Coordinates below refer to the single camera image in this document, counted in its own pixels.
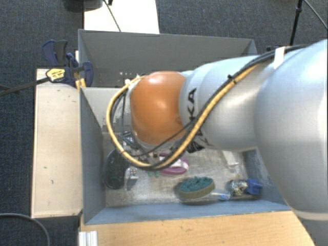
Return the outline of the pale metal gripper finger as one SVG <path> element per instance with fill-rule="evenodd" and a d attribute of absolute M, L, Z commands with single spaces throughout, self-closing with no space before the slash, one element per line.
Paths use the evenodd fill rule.
<path fill-rule="evenodd" d="M 127 168 L 125 172 L 125 190 L 130 191 L 137 183 L 138 171 L 136 168 Z"/>

